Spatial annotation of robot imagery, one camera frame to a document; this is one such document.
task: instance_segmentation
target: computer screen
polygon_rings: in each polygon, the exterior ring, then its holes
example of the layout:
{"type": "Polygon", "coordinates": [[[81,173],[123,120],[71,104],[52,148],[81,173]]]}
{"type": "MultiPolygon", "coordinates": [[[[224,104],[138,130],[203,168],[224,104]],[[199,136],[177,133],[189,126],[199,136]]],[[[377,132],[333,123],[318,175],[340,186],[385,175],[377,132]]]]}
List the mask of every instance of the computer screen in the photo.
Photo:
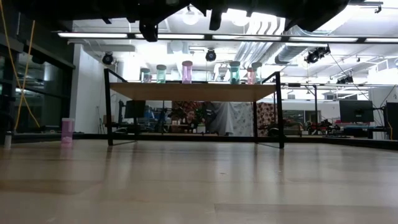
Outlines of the computer screen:
{"type": "Polygon", "coordinates": [[[126,102],[126,110],[124,112],[124,118],[143,118],[145,116],[145,104],[144,100],[130,100],[126,102]]]}
{"type": "Polygon", "coordinates": [[[373,122],[373,102],[369,100],[340,100],[340,120],[348,122],[373,122]]]}

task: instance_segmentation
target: ceiling light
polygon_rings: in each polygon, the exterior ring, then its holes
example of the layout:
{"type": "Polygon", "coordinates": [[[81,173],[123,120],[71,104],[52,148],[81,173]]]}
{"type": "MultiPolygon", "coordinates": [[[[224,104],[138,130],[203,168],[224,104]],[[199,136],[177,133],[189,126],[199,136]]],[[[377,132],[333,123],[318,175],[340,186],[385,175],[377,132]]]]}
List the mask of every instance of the ceiling light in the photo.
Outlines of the ceiling light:
{"type": "Polygon", "coordinates": [[[313,44],[313,43],[286,43],[286,46],[291,47],[327,47],[328,44],[313,44]]]}
{"type": "Polygon", "coordinates": [[[144,35],[142,34],[135,34],[136,35],[136,39],[145,39],[144,35]]]}
{"type": "Polygon", "coordinates": [[[213,35],[215,40],[268,40],[268,41],[280,41],[281,37],[272,36],[261,36],[261,35],[213,35]]]}
{"type": "Polygon", "coordinates": [[[398,43],[398,38],[367,38],[365,42],[398,43]]]}
{"type": "Polygon", "coordinates": [[[289,41],[296,42],[356,42],[358,38],[352,37],[291,37],[289,41]]]}
{"type": "Polygon", "coordinates": [[[199,15],[197,11],[188,11],[186,10],[182,14],[182,21],[186,25],[195,25],[199,21],[199,15]]]}
{"type": "Polygon", "coordinates": [[[204,35],[198,34],[159,34],[158,39],[204,39],[204,35]]]}
{"type": "Polygon", "coordinates": [[[236,26],[245,26],[249,22],[247,18],[248,12],[238,9],[228,9],[226,13],[222,13],[222,19],[229,19],[236,26]]]}
{"type": "Polygon", "coordinates": [[[58,33],[58,36],[66,37],[66,38],[82,38],[82,39],[87,39],[87,38],[100,38],[100,39],[120,38],[120,39],[125,39],[125,38],[127,38],[127,34],[76,33],[76,32],[58,33]]]}

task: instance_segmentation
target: fluorescent light fixture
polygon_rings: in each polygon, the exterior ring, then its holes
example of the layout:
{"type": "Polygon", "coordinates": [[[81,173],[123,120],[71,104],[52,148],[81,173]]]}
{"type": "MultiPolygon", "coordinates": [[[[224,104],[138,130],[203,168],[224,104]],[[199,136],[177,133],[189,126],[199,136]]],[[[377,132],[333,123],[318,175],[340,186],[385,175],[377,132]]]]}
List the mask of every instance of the fluorescent light fixture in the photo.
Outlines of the fluorescent light fixture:
{"type": "Polygon", "coordinates": [[[158,39],[204,39],[204,35],[198,34],[159,34],[158,39]]]}
{"type": "Polygon", "coordinates": [[[398,43],[398,38],[367,38],[365,42],[398,43]]]}
{"type": "Polygon", "coordinates": [[[144,35],[142,35],[142,34],[136,34],[136,39],[144,39],[144,35]]]}
{"type": "Polygon", "coordinates": [[[358,38],[352,37],[291,37],[289,41],[306,42],[356,42],[358,38]]]}
{"type": "Polygon", "coordinates": [[[102,33],[76,33],[76,32],[71,32],[71,33],[58,33],[58,36],[60,37],[65,37],[65,38],[99,38],[99,39],[106,39],[106,38],[120,38],[120,39],[125,39],[127,38],[127,34],[112,34],[112,33],[107,33],[107,34],[102,34],[102,33]]]}
{"type": "Polygon", "coordinates": [[[328,44],[286,43],[286,46],[292,46],[292,47],[327,47],[328,44]]]}
{"type": "Polygon", "coordinates": [[[280,41],[281,37],[261,36],[261,35],[213,35],[215,40],[268,40],[280,41]]]}
{"type": "Polygon", "coordinates": [[[189,50],[205,50],[207,49],[206,47],[200,47],[200,46],[189,46],[189,50]]]}

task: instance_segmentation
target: stage light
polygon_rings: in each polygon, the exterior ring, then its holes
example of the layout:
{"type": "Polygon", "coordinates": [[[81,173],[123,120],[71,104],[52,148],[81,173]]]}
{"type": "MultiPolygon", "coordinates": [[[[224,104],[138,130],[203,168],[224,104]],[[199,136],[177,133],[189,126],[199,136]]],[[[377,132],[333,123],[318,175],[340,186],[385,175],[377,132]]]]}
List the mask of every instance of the stage light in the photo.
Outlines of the stage light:
{"type": "Polygon", "coordinates": [[[104,57],[102,58],[102,63],[104,63],[105,65],[112,65],[113,63],[113,56],[112,56],[112,52],[106,52],[104,57]]]}
{"type": "Polygon", "coordinates": [[[208,62],[214,62],[217,58],[217,54],[214,51],[214,49],[208,49],[207,54],[206,54],[206,61],[208,62]]]}
{"type": "Polygon", "coordinates": [[[324,58],[325,55],[330,54],[330,48],[327,47],[318,47],[314,51],[308,52],[308,55],[304,58],[307,63],[316,63],[320,59],[324,58]]]}

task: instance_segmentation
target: wooden tabletop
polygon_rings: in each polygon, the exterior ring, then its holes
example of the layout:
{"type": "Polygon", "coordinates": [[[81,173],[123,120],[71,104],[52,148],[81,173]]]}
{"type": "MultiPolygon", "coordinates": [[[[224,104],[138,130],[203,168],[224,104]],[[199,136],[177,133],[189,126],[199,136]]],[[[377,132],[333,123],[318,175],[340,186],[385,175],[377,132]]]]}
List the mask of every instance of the wooden tabletop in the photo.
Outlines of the wooden tabletop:
{"type": "Polygon", "coordinates": [[[132,100],[253,102],[275,92],[275,85],[111,83],[132,100]]]}

